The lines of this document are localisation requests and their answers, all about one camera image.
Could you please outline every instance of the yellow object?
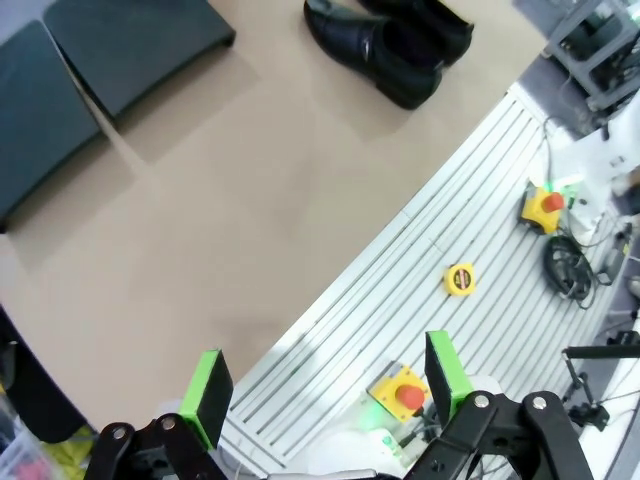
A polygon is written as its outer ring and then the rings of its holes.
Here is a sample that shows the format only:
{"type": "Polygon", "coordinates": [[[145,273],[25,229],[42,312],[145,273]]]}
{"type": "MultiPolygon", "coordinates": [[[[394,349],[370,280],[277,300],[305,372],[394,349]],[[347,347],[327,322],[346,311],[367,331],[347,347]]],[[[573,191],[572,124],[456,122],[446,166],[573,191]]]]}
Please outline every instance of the yellow object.
{"type": "Polygon", "coordinates": [[[527,189],[524,197],[524,205],[522,207],[522,220],[540,230],[540,233],[547,235],[558,229],[560,214],[562,210],[554,212],[546,212],[542,208],[542,202],[549,197],[551,193],[541,187],[530,187],[527,189]]]}
{"type": "Polygon", "coordinates": [[[66,442],[56,444],[45,443],[43,446],[62,469],[65,478],[82,480],[84,478],[85,468],[81,465],[86,463],[93,444],[93,432],[89,427],[84,426],[66,442]]]}
{"type": "Polygon", "coordinates": [[[473,265],[458,263],[444,272],[444,288],[449,295],[469,295],[476,289],[473,265]]]}
{"type": "Polygon", "coordinates": [[[391,415],[404,423],[420,408],[407,408],[397,399],[398,389],[407,386],[422,390],[425,400],[431,394],[425,383],[409,367],[394,362],[367,391],[391,415]]]}

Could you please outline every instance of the tape measure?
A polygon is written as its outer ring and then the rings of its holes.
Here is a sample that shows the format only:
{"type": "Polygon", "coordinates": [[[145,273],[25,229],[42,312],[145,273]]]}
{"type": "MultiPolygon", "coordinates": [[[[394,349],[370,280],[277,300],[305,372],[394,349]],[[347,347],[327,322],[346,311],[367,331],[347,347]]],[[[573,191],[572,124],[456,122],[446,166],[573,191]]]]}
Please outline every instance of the tape measure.
{"type": "Polygon", "coordinates": [[[444,272],[444,288],[450,295],[469,295],[476,289],[473,265],[459,263],[444,272]]]}

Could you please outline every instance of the beige table surface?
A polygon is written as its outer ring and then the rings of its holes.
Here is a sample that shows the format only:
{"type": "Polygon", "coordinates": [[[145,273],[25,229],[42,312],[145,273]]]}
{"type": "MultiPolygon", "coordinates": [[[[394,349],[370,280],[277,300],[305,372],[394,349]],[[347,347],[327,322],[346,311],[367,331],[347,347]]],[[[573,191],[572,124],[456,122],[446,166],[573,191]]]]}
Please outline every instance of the beige table surface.
{"type": "Polygon", "coordinates": [[[0,238],[3,305],[98,429],[146,424],[203,350],[244,375],[543,47],[507,1],[452,0],[471,49],[407,112],[322,53],[302,1],[212,3],[233,49],[105,124],[0,238]]]}

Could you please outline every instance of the black leather shoe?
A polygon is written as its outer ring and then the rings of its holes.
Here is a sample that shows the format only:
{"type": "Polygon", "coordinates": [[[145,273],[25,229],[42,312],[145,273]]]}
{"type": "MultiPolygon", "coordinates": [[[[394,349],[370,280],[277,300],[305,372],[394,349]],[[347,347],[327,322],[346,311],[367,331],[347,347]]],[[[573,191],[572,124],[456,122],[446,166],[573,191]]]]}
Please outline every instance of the black leather shoe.
{"type": "Polygon", "coordinates": [[[438,0],[359,0],[372,12],[407,22],[437,48],[447,65],[471,45],[473,24],[465,22],[438,0]]]}
{"type": "Polygon", "coordinates": [[[329,0],[306,0],[304,16],[330,57],[372,79],[399,106],[418,108],[438,88],[442,61],[408,25],[360,15],[329,0]]]}

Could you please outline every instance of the dark green foam pad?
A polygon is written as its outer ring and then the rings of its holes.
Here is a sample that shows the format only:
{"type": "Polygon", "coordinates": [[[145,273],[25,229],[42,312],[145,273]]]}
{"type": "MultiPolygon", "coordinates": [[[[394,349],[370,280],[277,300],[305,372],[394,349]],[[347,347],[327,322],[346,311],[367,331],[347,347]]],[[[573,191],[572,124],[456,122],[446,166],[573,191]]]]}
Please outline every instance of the dark green foam pad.
{"type": "Polygon", "coordinates": [[[200,54],[235,38],[207,0],[58,0],[44,22],[112,119],[200,54]]]}
{"type": "Polygon", "coordinates": [[[200,436],[207,449],[218,445],[232,394],[233,381],[222,351],[203,353],[179,414],[200,436]]]}
{"type": "Polygon", "coordinates": [[[31,192],[99,134],[40,22],[1,44],[0,229],[31,192]]]}
{"type": "Polygon", "coordinates": [[[427,332],[424,373],[440,424],[444,426],[473,391],[451,338],[444,330],[427,332]]]}

